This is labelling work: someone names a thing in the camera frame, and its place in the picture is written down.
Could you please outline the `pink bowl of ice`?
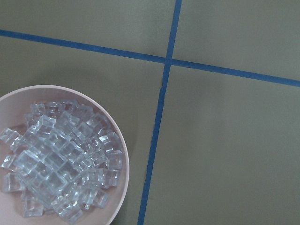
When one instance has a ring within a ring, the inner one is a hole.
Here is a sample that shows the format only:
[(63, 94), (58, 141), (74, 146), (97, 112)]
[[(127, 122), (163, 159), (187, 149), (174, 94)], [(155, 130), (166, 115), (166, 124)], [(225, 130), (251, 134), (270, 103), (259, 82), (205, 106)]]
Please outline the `pink bowl of ice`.
[(1, 224), (109, 225), (128, 180), (122, 133), (91, 98), (53, 85), (1, 97)]

